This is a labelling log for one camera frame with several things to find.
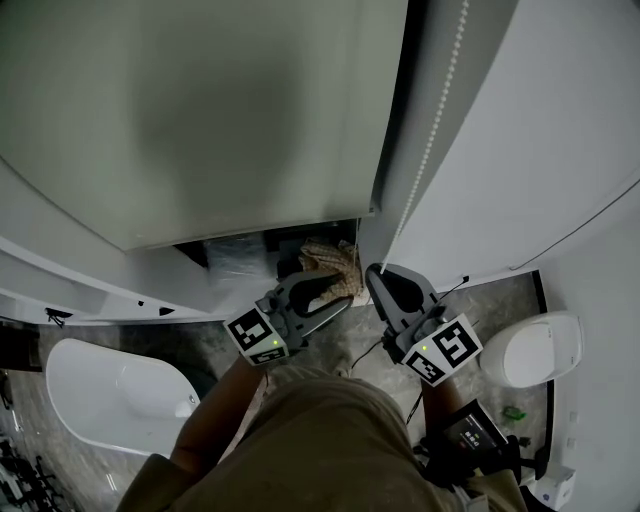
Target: beige cloth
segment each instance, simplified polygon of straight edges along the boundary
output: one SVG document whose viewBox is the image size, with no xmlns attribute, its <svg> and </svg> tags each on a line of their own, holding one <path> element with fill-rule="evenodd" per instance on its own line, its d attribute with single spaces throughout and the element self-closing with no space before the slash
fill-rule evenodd
<svg viewBox="0 0 640 512">
<path fill-rule="evenodd" d="M 526 512 L 513 473 L 474 478 L 492 510 Z M 285 385 L 245 439 L 194 482 L 152 455 L 120 512 L 460 511 L 449 491 L 418 472 L 406 428 L 390 397 L 356 380 L 324 377 Z"/>
<path fill-rule="evenodd" d="M 320 296 L 323 301 L 329 302 L 349 295 L 355 297 L 362 291 L 360 261 L 355 246 L 343 241 L 339 247 L 334 247 L 310 238 L 300 248 L 300 252 L 302 255 L 298 259 L 305 272 L 324 270 L 327 274 L 340 274 L 340 281 Z"/>
</svg>

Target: person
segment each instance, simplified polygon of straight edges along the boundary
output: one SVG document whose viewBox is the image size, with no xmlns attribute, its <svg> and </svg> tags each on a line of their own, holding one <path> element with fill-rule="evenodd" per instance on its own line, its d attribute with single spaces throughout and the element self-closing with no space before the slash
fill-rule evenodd
<svg viewBox="0 0 640 512">
<path fill-rule="evenodd" d="M 118 512 L 466 510 L 421 476 L 391 397 L 358 379 L 308 373 L 314 378 L 278 386 L 220 461 L 265 374 L 239 357 L 187 420 L 171 457 L 149 457 Z M 461 406 L 450 381 L 423 385 L 423 396 L 427 426 Z M 465 489 L 487 496 L 491 510 L 527 510 L 509 470 Z"/>
</svg>

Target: marble floor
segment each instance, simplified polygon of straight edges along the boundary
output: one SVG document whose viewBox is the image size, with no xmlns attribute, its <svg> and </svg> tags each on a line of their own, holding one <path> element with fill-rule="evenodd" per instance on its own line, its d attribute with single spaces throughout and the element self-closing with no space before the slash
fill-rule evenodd
<svg viewBox="0 0 640 512">
<path fill-rule="evenodd" d="M 538 314 L 533 280 L 530 275 L 457 290 L 445 302 L 459 313 L 466 313 L 482 342 L 499 330 Z M 352 308 L 325 329 L 314 334 L 308 351 L 293 360 L 295 364 L 332 372 L 350 365 L 380 340 L 384 330 L 373 306 Z M 158 325 L 64 327 L 40 329 L 40 355 L 43 366 L 51 348 L 61 339 L 77 338 L 109 348 L 156 357 L 175 365 L 199 368 L 221 376 L 232 364 L 236 350 L 218 322 Z M 394 365 L 382 346 L 375 347 L 352 372 L 391 395 L 406 415 L 419 394 L 417 377 Z M 47 396 L 44 374 L 9 372 L 15 416 L 0 411 L 0 429 L 16 443 L 23 456 L 43 457 L 59 479 L 76 510 L 114 510 L 122 494 L 144 463 L 139 455 L 120 453 L 85 444 L 71 435 L 58 420 Z M 460 370 L 455 383 L 466 400 L 478 398 L 505 433 L 527 436 L 530 456 L 544 441 L 546 391 L 544 386 L 526 390 L 499 388 L 489 384 L 476 361 Z M 265 382 L 240 429 L 237 439 L 260 406 Z M 517 423 L 506 420 L 501 411 L 512 405 L 527 412 Z M 424 435 L 422 406 L 409 425 L 416 442 Z"/>
</svg>

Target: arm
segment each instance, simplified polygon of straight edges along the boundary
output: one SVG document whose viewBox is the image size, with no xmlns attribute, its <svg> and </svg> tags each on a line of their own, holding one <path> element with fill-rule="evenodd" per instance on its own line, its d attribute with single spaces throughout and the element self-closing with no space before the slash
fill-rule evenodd
<svg viewBox="0 0 640 512">
<path fill-rule="evenodd" d="M 424 418 L 428 432 L 431 427 L 445 420 L 460 409 L 463 404 L 452 379 L 445 380 L 435 388 L 423 380 L 420 382 L 422 384 Z"/>
<path fill-rule="evenodd" d="M 182 427 L 171 462 L 197 477 L 208 473 L 233 440 L 263 376 L 239 356 Z"/>
</svg>

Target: white cabinet door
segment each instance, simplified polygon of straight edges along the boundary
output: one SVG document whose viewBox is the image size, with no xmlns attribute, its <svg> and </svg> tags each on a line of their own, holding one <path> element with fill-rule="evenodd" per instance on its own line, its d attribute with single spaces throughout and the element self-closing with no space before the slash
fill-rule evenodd
<svg viewBox="0 0 640 512">
<path fill-rule="evenodd" d="M 8 0 L 0 154 L 123 250 L 369 211 L 407 0 Z"/>
</svg>

